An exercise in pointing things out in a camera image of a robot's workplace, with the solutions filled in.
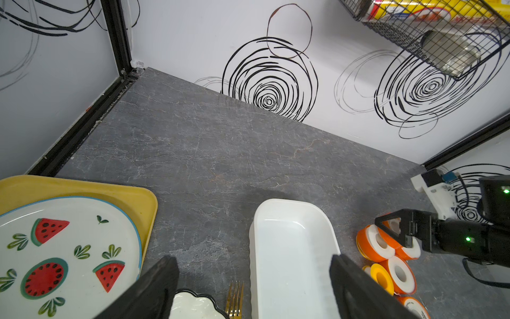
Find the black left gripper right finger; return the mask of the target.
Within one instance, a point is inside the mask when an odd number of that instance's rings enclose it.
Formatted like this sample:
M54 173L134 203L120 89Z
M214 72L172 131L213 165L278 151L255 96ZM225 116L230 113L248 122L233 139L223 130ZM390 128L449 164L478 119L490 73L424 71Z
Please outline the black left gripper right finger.
M416 318L347 255L332 256L329 277L342 319Z

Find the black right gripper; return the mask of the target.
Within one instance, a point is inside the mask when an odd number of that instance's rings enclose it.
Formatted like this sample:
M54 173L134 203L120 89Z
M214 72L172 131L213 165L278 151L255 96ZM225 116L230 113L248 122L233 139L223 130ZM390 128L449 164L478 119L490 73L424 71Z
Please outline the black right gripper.
M413 231L426 252L509 266L509 227L458 219L440 220L435 213L410 209L377 217L375 225L390 247L412 247Z

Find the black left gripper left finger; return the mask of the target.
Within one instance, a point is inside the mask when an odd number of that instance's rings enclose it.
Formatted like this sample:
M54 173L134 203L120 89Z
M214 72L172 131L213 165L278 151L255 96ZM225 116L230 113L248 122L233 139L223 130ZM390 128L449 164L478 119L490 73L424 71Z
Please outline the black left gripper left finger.
M169 318L178 280L177 259L164 256L97 318Z

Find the orange sealing tape roll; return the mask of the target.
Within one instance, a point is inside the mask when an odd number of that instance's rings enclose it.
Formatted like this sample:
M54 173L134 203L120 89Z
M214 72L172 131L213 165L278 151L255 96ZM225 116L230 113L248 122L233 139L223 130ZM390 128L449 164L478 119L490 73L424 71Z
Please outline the orange sealing tape roll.
M421 319L430 319L430 315L424 305L417 299L411 296L399 296L397 297L399 303L401 303L407 310Z
M383 224L390 229L393 233L397 235L400 234L400 221L396 219L391 219L389 221L384 221ZM416 260L421 256L421 248L418 240L413 237L413 244L411 248L404 247L400 243L398 243L395 239L393 239L390 235L385 233L383 230L379 229L379 235L381 238L388 244L389 247L392 247L395 250L395 255L401 258L402 260Z
M380 263L395 256L395 249L381 237L376 225L368 225L358 231L356 245L365 259Z
M380 265L389 273L397 295L413 295L417 290L417 281L408 263L398 256L393 256Z

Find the yellow sealing tape roll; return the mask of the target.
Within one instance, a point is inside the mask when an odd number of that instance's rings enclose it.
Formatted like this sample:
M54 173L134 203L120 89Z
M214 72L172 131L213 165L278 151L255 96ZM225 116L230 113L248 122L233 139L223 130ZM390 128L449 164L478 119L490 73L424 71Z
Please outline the yellow sealing tape roll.
M380 264L374 263L366 265L362 270L370 276L379 286L381 286L391 296L394 295L394 284L389 272Z

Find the white plastic storage box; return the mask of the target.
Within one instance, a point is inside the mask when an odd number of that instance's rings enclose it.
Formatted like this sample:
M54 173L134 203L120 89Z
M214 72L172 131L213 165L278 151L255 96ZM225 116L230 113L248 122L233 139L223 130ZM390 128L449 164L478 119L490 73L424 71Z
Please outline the white plastic storage box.
M340 253L326 214L289 199L261 203L249 231L253 318L339 318L329 267Z

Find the yellow foil wrap box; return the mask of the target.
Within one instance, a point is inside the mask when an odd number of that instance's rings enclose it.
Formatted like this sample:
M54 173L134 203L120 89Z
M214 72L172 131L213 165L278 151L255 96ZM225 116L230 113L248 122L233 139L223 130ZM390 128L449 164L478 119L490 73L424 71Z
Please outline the yellow foil wrap box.
M509 20L509 4L503 1L373 1L364 22L477 23L488 25Z

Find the white scalloped small dish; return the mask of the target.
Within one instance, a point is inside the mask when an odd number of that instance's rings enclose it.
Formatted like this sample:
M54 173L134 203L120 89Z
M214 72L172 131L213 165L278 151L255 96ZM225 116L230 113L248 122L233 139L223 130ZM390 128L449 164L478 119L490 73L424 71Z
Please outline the white scalloped small dish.
M181 289L174 298L169 319L224 319L228 318L215 299L207 294Z

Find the gold fork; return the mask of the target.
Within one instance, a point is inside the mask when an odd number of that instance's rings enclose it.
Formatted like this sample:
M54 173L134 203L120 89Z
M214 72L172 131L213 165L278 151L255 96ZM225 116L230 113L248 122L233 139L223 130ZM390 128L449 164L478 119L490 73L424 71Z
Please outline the gold fork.
M230 284L227 293L225 312L229 318L241 319L243 317L244 283L235 280Z

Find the watermelon pattern white plate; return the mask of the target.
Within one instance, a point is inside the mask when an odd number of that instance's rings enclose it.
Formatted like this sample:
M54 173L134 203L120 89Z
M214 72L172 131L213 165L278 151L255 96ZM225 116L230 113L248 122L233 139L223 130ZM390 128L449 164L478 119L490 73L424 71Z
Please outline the watermelon pattern white plate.
M2 318L94 318L141 268L138 230L111 203L54 198L1 216Z

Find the yellow plastic tray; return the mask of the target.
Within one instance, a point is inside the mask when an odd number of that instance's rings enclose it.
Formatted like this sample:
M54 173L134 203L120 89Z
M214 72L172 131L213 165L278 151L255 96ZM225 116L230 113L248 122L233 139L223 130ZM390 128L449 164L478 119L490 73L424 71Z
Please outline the yellow plastic tray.
M142 187L73 179L18 175L1 180L1 215L46 199L86 197L115 205L134 222L141 242L143 262L158 211L156 196Z

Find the black aluminium corner post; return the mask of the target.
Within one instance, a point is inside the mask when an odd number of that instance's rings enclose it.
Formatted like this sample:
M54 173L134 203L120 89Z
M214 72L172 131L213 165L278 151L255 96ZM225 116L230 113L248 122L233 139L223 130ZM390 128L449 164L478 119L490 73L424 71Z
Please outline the black aluminium corner post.
M118 73L125 78L132 71L131 49L121 0L101 0Z

